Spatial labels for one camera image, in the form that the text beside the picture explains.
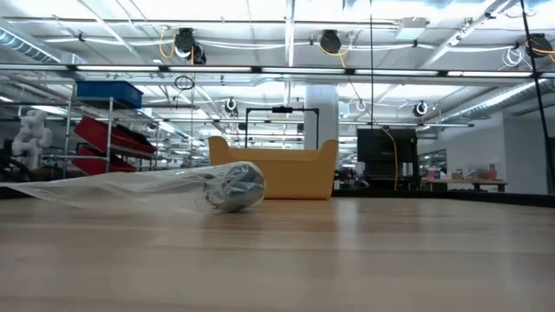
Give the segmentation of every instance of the table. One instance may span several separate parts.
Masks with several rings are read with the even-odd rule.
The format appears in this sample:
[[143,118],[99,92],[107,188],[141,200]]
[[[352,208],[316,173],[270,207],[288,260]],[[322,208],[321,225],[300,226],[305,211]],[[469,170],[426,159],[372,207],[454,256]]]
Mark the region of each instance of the table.
[[430,191],[434,190],[434,184],[471,184],[474,190],[480,190],[481,185],[496,185],[497,192],[505,192],[505,180],[486,180],[486,179],[422,179],[422,183],[430,186]]
[[0,311],[552,311],[555,209],[264,201],[250,213],[0,201]]

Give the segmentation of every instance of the wooden table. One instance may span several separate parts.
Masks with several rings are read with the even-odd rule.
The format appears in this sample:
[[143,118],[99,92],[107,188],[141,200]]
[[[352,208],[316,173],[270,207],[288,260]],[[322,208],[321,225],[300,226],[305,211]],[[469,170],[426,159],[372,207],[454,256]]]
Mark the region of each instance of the wooden table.
[[553,311],[555,209],[265,201],[199,215],[0,201],[0,311]]
[[474,190],[479,190],[481,185],[496,185],[497,192],[505,192],[505,180],[486,180],[486,179],[422,179],[422,183],[430,186],[430,191],[434,190],[434,184],[471,184]]

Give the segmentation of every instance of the black screen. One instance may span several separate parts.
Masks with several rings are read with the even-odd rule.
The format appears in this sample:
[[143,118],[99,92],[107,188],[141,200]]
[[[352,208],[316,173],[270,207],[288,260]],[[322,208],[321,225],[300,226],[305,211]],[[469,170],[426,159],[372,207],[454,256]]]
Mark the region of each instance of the black screen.
[[[412,162],[416,152],[416,131],[411,129],[386,130],[395,139],[397,158],[400,162]],[[393,140],[382,129],[358,129],[356,131],[358,161],[393,161]]]

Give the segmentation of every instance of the blue bin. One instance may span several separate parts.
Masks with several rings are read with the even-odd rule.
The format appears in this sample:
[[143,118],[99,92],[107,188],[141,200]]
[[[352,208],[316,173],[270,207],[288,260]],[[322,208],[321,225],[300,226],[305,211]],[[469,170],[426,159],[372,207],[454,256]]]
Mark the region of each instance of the blue bin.
[[108,109],[107,99],[116,100],[114,108],[141,108],[143,93],[127,81],[78,81],[77,98],[84,98],[98,108]]

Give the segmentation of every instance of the white robot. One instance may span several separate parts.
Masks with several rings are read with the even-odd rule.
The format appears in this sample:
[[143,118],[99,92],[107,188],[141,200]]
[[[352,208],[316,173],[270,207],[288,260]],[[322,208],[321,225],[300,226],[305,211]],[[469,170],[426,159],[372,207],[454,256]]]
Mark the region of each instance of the white robot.
[[40,110],[28,111],[27,116],[21,117],[21,129],[11,144],[14,156],[29,151],[29,157],[24,163],[30,170],[41,164],[42,147],[52,144],[52,131],[44,125],[47,116],[46,112]]

